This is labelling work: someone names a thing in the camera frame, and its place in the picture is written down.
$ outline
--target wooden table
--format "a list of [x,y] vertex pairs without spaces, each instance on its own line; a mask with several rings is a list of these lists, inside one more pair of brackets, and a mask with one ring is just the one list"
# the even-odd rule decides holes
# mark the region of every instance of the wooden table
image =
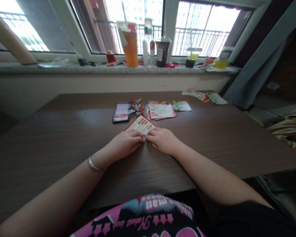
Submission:
[[[0,137],[0,223],[106,145],[130,122],[112,124],[115,103],[129,97],[186,100],[191,112],[156,121],[185,144],[240,178],[296,168],[296,151],[232,105],[215,105],[180,92],[61,94]],[[195,188],[169,155],[149,143],[116,162],[86,202],[89,208],[140,195]]]

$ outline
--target forearm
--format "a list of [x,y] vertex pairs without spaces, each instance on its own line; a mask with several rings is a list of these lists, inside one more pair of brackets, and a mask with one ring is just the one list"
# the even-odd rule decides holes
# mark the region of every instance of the forearm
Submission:
[[87,160],[39,194],[4,223],[0,236],[55,236],[80,209],[104,172],[92,170]]
[[192,148],[181,144],[174,157],[212,200],[221,205],[254,201],[271,207],[253,188]]

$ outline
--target balcony railing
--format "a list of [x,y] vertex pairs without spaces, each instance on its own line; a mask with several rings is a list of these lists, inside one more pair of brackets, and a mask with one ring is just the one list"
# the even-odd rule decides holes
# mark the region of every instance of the balcony railing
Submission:
[[[0,12],[0,17],[7,23],[12,31],[20,38],[30,51],[49,51],[34,27],[30,24],[24,14]],[[103,37],[106,49],[113,50],[115,53],[123,54],[121,40],[118,34],[117,26],[112,21],[94,20]],[[152,26],[154,39],[161,37],[161,26]],[[186,56],[186,49],[190,47],[190,37],[192,35],[193,47],[201,47],[203,51],[201,57],[217,57],[222,46],[225,44],[229,32],[208,31],[188,28],[176,28],[173,44],[173,56]],[[144,25],[139,24],[137,28],[138,54],[143,54],[142,40],[145,37]]]
[[49,51],[24,14],[0,12],[0,17],[29,51]]
[[[121,40],[118,34],[117,26],[115,22],[112,21],[97,21],[94,22],[98,25],[101,34],[108,37],[108,29],[111,30],[114,42],[110,40],[104,40],[106,49],[116,49],[116,53],[123,54]],[[152,32],[154,39],[158,39],[161,36],[161,26],[153,25]],[[139,24],[137,28],[137,45],[138,54],[142,54],[142,40],[144,38],[144,25]],[[192,46],[201,47],[203,51],[201,57],[210,56],[217,57],[220,53],[222,46],[224,46],[229,32],[222,31],[209,31],[209,30],[198,30],[192,29],[192,34],[189,28],[176,28],[174,42],[173,43],[173,56],[186,56],[186,49],[190,47],[190,37],[192,35]]]

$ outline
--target window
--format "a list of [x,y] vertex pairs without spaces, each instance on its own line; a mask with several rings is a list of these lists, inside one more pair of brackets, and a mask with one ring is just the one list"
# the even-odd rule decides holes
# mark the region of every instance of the window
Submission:
[[48,1],[0,0],[0,17],[29,51],[74,52]]
[[200,47],[203,49],[201,57],[217,57],[222,47],[227,46],[226,43],[234,46],[236,36],[241,33],[251,12],[248,9],[180,1],[172,55],[186,56],[188,47]]
[[[239,53],[250,36],[248,29],[254,29],[254,24],[257,24],[264,13],[262,9],[266,9],[270,2],[271,0],[0,0],[0,17],[30,51],[49,53],[34,53],[37,59],[52,60],[58,57],[52,53],[77,51],[86,60],[103,61],[106,60],[106,50],[112,50],[118,60],[123,60],[116,25],[116,21],[125,20],[123,3],[126,20],[138,25],[138,55],[143,53],[144,19],[147,17],[153,20],[155,40],[161,36],[162,31],[171,38],[168,58],[182,61],[180,57],[187,54],[186,49],[190,47],[191,41],[193,47],[203,49],[201,57],[217,57],[223,46],[235,46],[235,51]],[[6,50],[1,43],[0,50]]]
[[151,0],[101,0],[96,1],[97,4],[94,5],[89,4],[88,1],[72,0],[73,8],[93,54],[105,53],[106,50],[112,50],[115,54],[123,54],[116,26],[116,21],[124,21],[122,2],[126,20],[137,24],[138,54],[142,54],[143,51],[145,18],[153,20],[153,37],[161,36],[163,0],[159,0],[160,4],[157,6]]

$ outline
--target red and white card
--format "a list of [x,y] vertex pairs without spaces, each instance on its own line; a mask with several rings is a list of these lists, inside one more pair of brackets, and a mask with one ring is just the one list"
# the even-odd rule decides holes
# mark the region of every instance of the red and white card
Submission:
[[146,135],[149,131],[154,130],[156,126],[146,119],[143,115],[139,115],[125,131],[133,129],[139,131],[141,134]]
[[171,104],[149,104],[150,118],[153,119],[165,119],[174,118],[175,114]]

